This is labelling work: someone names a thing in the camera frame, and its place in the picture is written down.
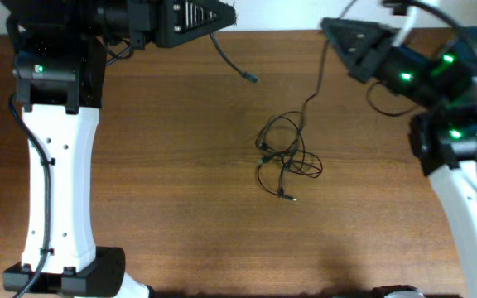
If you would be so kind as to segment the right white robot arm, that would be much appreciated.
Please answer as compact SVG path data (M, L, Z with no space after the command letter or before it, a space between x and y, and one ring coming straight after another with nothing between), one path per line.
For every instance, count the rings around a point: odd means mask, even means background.
M326 17L320 28L349 72L375 79L423 113L411 118L412 154L446 213L467 293L477 297L477 104L472 75L457 54L429 59L397 46L397 33L377 22Z

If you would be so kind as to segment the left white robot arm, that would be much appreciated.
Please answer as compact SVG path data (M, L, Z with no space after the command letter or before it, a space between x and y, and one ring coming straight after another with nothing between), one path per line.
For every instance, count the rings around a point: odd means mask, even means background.
M236 21L204 1L7 1L16 92L8 106L26 134L30 211L6 291L66 297L152 297L118 247L94 241L90 175L105 70L148 44L172 48Z

